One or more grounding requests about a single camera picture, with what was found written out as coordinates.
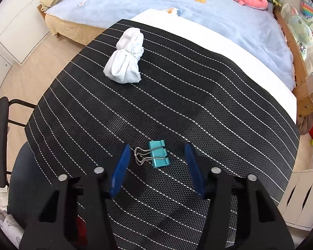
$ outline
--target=rolled white sock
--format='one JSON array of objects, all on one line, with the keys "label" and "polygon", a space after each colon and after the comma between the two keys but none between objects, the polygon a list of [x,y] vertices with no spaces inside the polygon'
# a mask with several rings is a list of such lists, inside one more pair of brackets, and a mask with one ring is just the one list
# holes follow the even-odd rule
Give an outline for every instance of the rolled white sock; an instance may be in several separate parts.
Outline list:
[{"label": "rolled white sock", "polygon": [[138,61],[144,53],[144,35],[139,28],[127,29],[116,44],[103,73],[120,84],[138,83],[141,80]]}]

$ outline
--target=metal screw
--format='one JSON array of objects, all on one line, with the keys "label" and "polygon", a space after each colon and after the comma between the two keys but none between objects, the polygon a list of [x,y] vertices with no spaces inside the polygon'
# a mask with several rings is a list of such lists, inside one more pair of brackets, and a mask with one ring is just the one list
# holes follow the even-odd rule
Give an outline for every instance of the metal screw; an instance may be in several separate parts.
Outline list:
[{"label": "metal screw", "polygon": [[58,176],[58,180],[59,180],[59,181],[65,181],[65,180],[67,180],[67,175],[66,175],[66,174],[61,174],[61,175],[59,175],[59,176]]},{"label": "metal screw", "polygon": [[95,173],[95,174],[101,174],[101,173],[103,173],[103,172],[104,172],[104,168],[103,168],[102,166],[96,167],[96,168],[94,169],[94,173]]},{"label": "metal screw", "polygon": [[248,175],[248,179],[251,180],[251,181],[256,181],[257,180],[257,177],[253,174],[250,174]]},{"label": "metal screw", "polygon": [[221,173],[221,169],[219,167],[212,167],[211,172],[214,174],[219,174]]}]

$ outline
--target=bed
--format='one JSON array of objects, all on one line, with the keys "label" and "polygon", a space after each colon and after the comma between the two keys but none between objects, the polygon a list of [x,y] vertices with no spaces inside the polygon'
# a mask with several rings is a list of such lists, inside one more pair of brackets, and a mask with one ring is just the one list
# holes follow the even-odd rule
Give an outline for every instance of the bed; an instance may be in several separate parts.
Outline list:
[{"label": "bed", "polygon": [[181,18],[221,34],[263,62],[293,91],[298,117],[313,112],[313,91],[305,82],[306,67],[280,12],[274,10],[273,14],[272,6],[261,11],[232,0],[62,0],[47,11],[45,21],[52,34],[87,45],[119,19],[131,19],[149,8],[169,7],[177,7]]}]

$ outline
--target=teal binder clip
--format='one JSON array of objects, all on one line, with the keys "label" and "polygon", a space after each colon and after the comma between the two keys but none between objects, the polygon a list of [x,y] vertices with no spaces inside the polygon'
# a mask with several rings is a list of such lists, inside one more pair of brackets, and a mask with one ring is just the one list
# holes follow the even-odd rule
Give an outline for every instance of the teal binder clip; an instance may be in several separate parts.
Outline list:
[{"label": "teal binder clip", "polygon": [[170,164],[167,157],[164,140],[150,141],[149,149],[147,150],[136,147],[134,149],[134,157],[138,165],[142,165],[145,161],[152,161],[152,165],[154,168],[159,168]]}]

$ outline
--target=office chair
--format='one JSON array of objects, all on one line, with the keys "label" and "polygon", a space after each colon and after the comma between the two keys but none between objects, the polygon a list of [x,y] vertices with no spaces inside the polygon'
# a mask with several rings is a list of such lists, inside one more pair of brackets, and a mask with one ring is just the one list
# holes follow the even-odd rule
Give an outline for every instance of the office chair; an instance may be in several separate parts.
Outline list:
[{"label": "office chair", "polygon": [[14,120],[8,119],[9,107],[12,104],[20,104],[29,108],[35,108],[36,105],[22,100],[14,99],[8,101],[7,97],[2,97],[0,99],[0,188],[5,188],[9,186],[7,180],[7,174],[11,172],[7,171],[7,133],[8,133],[8,123],[12,123],[21,127],[25,127],[25,124],[16,122]]}]

